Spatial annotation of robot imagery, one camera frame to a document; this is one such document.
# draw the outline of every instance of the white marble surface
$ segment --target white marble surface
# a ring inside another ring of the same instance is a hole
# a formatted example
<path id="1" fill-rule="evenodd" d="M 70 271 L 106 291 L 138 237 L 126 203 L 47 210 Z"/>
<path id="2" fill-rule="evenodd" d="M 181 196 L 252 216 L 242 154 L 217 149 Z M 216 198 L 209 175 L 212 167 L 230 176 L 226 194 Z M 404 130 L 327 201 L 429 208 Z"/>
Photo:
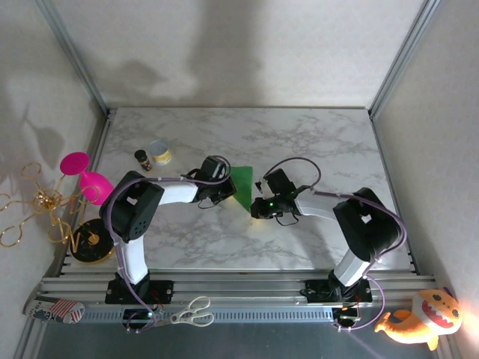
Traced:
<path id="1" fill-rule="evenodd" d="M 351 192 L 368 186 L 392 208 L 365 110 L 120 108 L 98 171 L 114 184 L 129 170 L 141 171 L 133 153 L 157 138 L 170 141 L 172 160 L 155 167 L 154 176 L 185 174 L 207 155 L 218 154 L 233 166 L 252 166 L 257 180 L 276 162 L 305 156 L 322 168 L 317 189 Z M 307 162 L 282 168 L 296 185 L 316 176 Z M 256 188 L 252 194 L 259 196 Z M 183 203 L 160 207 L 144 243 L 147 264 L 155 269 L 331 269 L 347 251 L 335 221 L 301 217 L 297 225 L 281 227 L 251 218 L 233 198 L 211 209 Z M 114 268 L 116 259 L 100 266 Z M 390 254 L 380 267 L 408 269 L 406 250 Z"/>

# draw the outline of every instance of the green paper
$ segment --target green paper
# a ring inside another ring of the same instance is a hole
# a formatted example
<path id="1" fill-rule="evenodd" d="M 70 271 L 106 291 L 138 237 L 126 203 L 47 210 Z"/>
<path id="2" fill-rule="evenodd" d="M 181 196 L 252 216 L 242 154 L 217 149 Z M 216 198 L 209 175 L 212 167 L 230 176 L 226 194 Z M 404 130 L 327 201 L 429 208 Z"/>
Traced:
<path id="1" fill-rule="evenodd" d="M 253 187 L 253 167 L 233 167 L 231 168 L 231 179 L 237 187 L 237 192 L 233 198 L 249 213 L 251 204 L 251 190 Z"/>

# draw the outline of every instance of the shark plush toy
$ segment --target shark plush toy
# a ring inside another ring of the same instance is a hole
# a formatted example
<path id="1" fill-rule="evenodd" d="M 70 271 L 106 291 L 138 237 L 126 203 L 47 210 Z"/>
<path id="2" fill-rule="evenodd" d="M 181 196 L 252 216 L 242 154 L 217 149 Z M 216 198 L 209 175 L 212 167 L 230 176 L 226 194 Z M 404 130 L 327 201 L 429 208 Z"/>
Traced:
<path id="1" fill-rule="evenodd" d="M 390 316 L 391 313 L 385 313 L 374 331 L 384 331 L 399 343 L 427 343 L 430 350 L 437 348 L 439 335 L 455 333 L 463 322 L 457 301 L 439 289 L 416 293 L 412 299 L 412 311 L 394 312 L 394 317 L 400 322 L 390 321 Z"/>

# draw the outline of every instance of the scissors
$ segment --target scissors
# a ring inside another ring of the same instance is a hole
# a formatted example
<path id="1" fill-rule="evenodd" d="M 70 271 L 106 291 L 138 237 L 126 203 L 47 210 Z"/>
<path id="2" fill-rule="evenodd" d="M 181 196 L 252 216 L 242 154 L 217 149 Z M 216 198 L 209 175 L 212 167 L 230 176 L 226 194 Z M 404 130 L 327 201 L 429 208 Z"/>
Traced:
<path id="1" fill-rule="evenodd" d="M 207 299 L 206 305 L 197 305 L 197 306 L 193 305 L 195 302 L 201 299 Z M 194 325 L 195 327 L 207 327 L 208 325 L 214 322 L 215 316 L 211 312 L 198 313 L 198 311 L 207 309 L 210 305 L 211 305 L 211 299 L 208 298 L 207 296 L 202 295 L 201 297 L 197 297 L 193 299 L 192 301 L 190 301 L 188 306 L 185 309 L 181 310 L 178 313 L 173 314 L 168 319 L 163 319 L 162 321 L 157 322 L 156 327 L 164 327 L 165 325 L 181 324 L 181 323 Z M 207 316 L 211 316 L 208 322 L 206 323 L 195 322 L 195 319 L 205 318 Z"/>

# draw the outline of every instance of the small black bottle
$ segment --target small black bottle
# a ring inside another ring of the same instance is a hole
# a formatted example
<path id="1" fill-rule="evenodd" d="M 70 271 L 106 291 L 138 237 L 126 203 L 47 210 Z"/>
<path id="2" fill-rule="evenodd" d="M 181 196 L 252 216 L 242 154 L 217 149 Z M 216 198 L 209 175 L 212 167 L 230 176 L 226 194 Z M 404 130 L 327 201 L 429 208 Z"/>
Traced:
<path id="1" fill-rule="evenodd" d="M 149 172 L 153 169 L 153 166 L 148 159 L 147 153 L 144 150 L 138 150 L 135 152 L 135 158 L 138 163 L 141 165 L 146 172 Z"/>

